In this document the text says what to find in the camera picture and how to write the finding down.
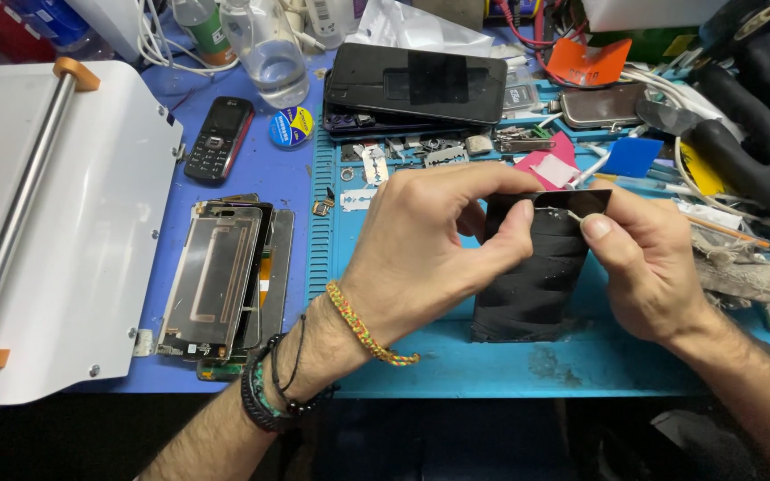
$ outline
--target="phone screen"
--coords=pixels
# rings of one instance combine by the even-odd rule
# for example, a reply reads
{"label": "phone screen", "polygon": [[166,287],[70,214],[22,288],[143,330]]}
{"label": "phone screen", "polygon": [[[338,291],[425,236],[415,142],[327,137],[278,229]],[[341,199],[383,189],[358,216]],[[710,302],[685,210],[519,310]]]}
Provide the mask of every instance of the phone screen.
{"label": "phone screen", "polygon": [[494,124],[506,81],[503,60],[344,44],[325,96],[357,109]]}

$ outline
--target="right hand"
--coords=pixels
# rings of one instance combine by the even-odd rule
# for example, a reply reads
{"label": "right hand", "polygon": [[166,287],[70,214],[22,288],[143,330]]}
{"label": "right hand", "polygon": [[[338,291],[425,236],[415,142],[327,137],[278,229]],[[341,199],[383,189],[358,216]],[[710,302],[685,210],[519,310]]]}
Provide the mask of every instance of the right hand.
{"label": "right hand", "polygon": [[646,200],[607,180],[606,214],[581,223],[584,239],[607,270],[608,299],[617,321],[640,339],[667,345],[705,328],[713,309],[694,267],[690,223],[670,200]]}

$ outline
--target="multicolored woven bracelet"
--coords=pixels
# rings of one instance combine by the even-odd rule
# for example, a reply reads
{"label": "multicolored woven bracelet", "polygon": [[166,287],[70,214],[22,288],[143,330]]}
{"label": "multicolored woven bracelet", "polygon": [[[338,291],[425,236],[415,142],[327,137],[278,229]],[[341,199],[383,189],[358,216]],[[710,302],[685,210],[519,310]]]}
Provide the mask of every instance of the multicolored woven bracelet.
{"label": "multicolored woven bracelet", "polygon": [[391,349],[382,347],[378,342],[374,341],[373,337],[370,336],[369,330],[365,327],[365,324],[361,322],[361,318],[359,318],[358,314],[356,314],[349,306],[349,301],[347,301],[347,299],[343,297],[343,294],[340,293],[336,280],[333,279],[326,285],[326,292],[328,292],[329,299],[332,300],[335,307],[337,307],[338,312],[340,312],[340,316],[347,321],[349,327],[352,328],[352,332],[358,337],[358,341],[367,347],[367,350],[373,357],[380,361],[387,362],[391,366],[409,366],[410,364],[415,364],[421,360],[421,356],[419,356],[418,353],[411,356],[400,356]]}

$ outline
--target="blue silicone repair mat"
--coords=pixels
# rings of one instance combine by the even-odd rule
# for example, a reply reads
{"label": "blue silicone repair mat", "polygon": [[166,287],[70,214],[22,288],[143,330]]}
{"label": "blue silicone repair mat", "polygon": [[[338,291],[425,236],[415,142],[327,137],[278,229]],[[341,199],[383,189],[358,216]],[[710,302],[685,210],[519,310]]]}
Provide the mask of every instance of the blue silicone repair mat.
{"label": "blue silicone repair mat", "polygon": [[[498,128],[536,122],[503,121]],[[341,192],[365,187],[361,176],[363,164],[342,162],[340,146],[322,129],[321,122],[318,125],[313,140],[311,204],[325,199],[326,188],[331,188],[336,194],[336,206],[326,216],[310,216],[305,282],[308,300],[324,293],[330,279],[340,277],[352,256],[366,214],[366,211],[344,212],[340,206]],[[610,138],[607,131],[574,133],[561,122],[556,122],[554,128],[570,135],[573,143],[576,136],[581,141]],[[580,147],[576,147],[576,154],[582,169],[596,160],[595,155]],[[389,159],[388,164],[390,173],[404,165],[400,159]],[[353,167],[352,180],[340,179],[341,167]],[[462,240],[466,247],[477,245],[473,238]],[[444,318],[393,346],[402,355],[419,353],[418,364],[394,367],[370,361],[340,381],[337,395],[495,398],[703,393],[705,387],[681,361],[658,345],[635,339],[617,325],[605,295],[605,282],[606,274],[591,254],[570,303],[570,312],[577,321],[573,321],[568,332],[556,342],[472,343],[472,297]],[[369,288],[376,291],[376,272],[369,272]],[[770,342],[770,333],[761,327],[754,312],[745,312],[745,319],[741,321],[758,337]]]}

